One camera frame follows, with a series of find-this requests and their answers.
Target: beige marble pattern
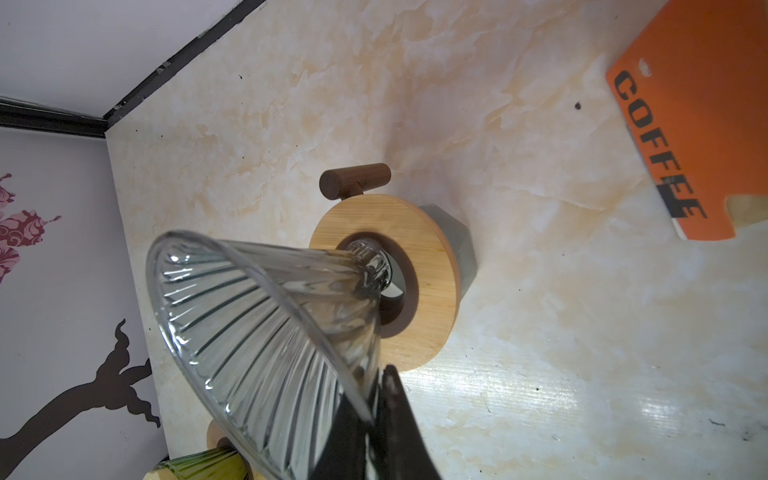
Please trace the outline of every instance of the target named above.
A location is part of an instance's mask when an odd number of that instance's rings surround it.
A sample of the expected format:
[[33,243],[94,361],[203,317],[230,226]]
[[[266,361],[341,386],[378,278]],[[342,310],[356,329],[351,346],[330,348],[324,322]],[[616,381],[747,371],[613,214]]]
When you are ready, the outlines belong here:
[[210,417],[153,326],[151,241],[304,247],[320,173],[383,161],[477,250],[403,375],[444,478],[765,478],[768,225],[680,240],[604,80],[663,3],[272,0],[110,129],[171,454]]

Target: marble table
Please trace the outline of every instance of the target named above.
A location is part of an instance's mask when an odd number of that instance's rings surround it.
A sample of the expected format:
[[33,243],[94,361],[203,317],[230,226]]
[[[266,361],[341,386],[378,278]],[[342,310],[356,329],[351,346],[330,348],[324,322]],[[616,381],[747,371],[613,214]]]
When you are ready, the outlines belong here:
[[680,240],[604,80],[663,3],[272,0],[110,129],[170,454],[210,417],[154,326],[151,241],[305,247],[320,173],[386,162],[378,191],[478,257],[402,376],[443,478],[764,478],[768,224]]

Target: black trim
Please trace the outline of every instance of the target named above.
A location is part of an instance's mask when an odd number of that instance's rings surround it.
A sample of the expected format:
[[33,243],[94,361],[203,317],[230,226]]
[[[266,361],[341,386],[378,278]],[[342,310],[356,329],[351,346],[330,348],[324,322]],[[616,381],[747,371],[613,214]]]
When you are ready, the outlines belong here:
[[104,138],[108,124],[102,118],[0,102],[0,127]]
[[136,88],[131,91],[119,104],[115,105],[104,115],[108,127],[116,124],[122,117],[131,110],[138,107],[145,98],[152,95],[165,82],[174,77],[176,73],[184,68],[195,57],[203,53],[216,41],[227,33],[233,26],[242,22],[252,11],[259,8],[266,0],[243,0],[227,15],[218,21],[210,30],[206,31],[193,41],[186,44],[176,55],[168,58],[167,61],[146,77]]

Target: brown cylindrical handle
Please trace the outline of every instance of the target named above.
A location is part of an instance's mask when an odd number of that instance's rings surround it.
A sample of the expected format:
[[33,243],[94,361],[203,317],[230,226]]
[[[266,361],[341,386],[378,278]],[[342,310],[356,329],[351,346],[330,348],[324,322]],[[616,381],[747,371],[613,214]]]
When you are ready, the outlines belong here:
[[365,190],[383,187],[391,179],[392,171],[386,164],[334,168],[320,175],[320,193],[328,200],[345,200]]

